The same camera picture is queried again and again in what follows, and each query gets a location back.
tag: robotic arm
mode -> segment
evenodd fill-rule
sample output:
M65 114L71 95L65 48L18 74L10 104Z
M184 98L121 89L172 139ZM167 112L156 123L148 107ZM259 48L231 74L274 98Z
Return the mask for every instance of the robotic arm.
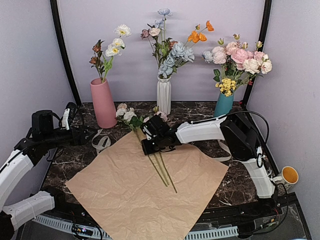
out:
M51 110L41 110L32 114L32 127L27 136L15 147L8 160L0 168L0 225L5 231L4 239L10 240L15 230L37 215L52 210L61 193L48 188L10 206L4 206L10 193L23 176L47 154L50 149L61 146L86 144L97 130L84 125L71 126L77 113L77 106L69 102L62 119ZM53 117L59 120L54 128Z
M271 198L275 185L263 165L263 151L258 141L258 131L243 113L200 121L186 121L169 127L155 115L141 125L147 139L142 140L145 155L195 141L225 140L232 156L248 170L260 199Z

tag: ribbed white vase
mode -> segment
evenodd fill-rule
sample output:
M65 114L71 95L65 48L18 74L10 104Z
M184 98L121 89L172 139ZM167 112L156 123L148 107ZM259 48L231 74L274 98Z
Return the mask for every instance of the ribbed white vase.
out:
M171 77L168 79L161 79L158 77L158 84L156 86L157 96L156 105L161 112L167 115L171 112Z

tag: pink vase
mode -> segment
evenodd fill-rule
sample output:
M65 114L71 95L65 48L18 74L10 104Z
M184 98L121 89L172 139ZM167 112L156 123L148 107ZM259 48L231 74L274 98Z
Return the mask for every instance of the pink vase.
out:
M117 124L116 107L112 99L108 81L101 83L97 78L90 83L93 108L100 128L109 129Z

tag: cup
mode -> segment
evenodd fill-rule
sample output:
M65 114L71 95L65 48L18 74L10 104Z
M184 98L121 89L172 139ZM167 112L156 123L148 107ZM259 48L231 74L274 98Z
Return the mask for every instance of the cup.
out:
M299 180L298 172L292 166L285 166L282 171L272 179L275 184L283 184L288 192ZM282 185L278 185L278 196L286 193Z

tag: white perforated rail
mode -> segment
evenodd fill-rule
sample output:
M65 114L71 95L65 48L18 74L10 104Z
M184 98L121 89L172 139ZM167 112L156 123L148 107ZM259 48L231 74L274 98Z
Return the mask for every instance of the white perforated rail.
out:
M52 229L56 229L68 234L72 234L72 222L69 220L46 216L46 215L38 215L36 219L33 220L36 223L42 224ZM86 226L77 224L79 228L85 228L87 230L93 231L93 235L91 239L100 239L100 233L96 227ZM112 240L112 238L102 229L102 239L104 240ZM83 237L89 237L85 234L79 234ZM214 239L224 239L229 237L238 236L238 228L236 226L225 227L220 229L213 230L204 230L204 231L192 231L184 238L184 240L214 240Z

